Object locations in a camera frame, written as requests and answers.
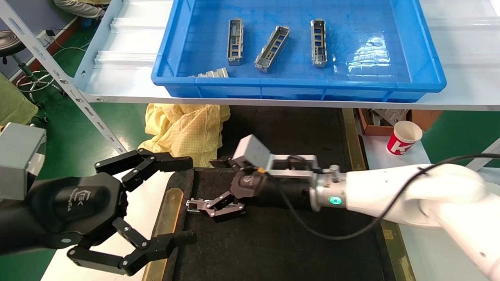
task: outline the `red and white cup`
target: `red and white cup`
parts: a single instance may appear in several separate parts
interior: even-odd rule
[[[422,129],[410,121],[399,121],[387,143],[387,150],[393,155],[405,154],[416,142],[422,138]]]

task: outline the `green indicator light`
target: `green indicator light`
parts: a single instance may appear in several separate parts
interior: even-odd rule
[[[342,199],[340,199],[340,197],[337,197],[337,196],[332,196],[328,199],[330,201],[330,203],[332,203],[333,205],[339,205],[339,204],[342,204]]]

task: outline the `black mat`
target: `black mat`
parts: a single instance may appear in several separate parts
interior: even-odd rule
[[[219,156],[232,155],[240,140],[254,134],[273,154],[316,155],[320,167],[350,169],[339,108],[231,106]]]
[[[219,155],[234,152],[240,138],[256,135],[275,154],[314,154],[322,167],[350,166],[340,109],[231,107],[224,123]],[[183,187],[184,199],[213,199],[229,189],[234,172],[199,168],[174,174],[168,186]],[[299,214],[313,229],[345,235],[371,218],[345,209]],[[167,263],[164,280],[393,280],[381,229],[356,239],[328,241],[306,232],[288,209],[247,208],[242,218],[215,223],[186,214],[182,206],[176,230],[193,230],[198,242],[181,248]]]

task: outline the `white shelf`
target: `white shelf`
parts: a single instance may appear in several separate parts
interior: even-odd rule
[[[113,1],[73,82],[90,95],[89,102],[99,98],[113,103],[500,111],[500,19],[492,4],[489,0],[422,0],[421,4],[447,87],[416,103],[171,97],[150,77],[152,54],[160,48],[172,8],[172,2],[165,0]]]
[[[394,156],[386,149],[388,136],[364,136],[363,141],[370,169],[430,163],[421,142],[405,155]],[[500,168],[479,172],[487,182],[500,185]],[[500,190],[492,191],[500,195]],[[417,281],[488,281],[444,230],[403,224],[400,229]]]

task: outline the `metal shelf rail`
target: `metal shelf rail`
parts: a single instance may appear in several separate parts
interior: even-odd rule
[[[97,130],[99,130],[109,144],[111,144],[119,154],[127,152],[118,138],[111,132],[101,117],[99,117],[97,112],[89,104],[87,98],[73,85],[71,78],[63,71],[6,0],[0,0],[0,16],[7,26],[24,43],[26,48],[29,49],[33,56],[35,56],[50,75],[54,77],[57,83],[80,108],[83,114],[87,116]]]

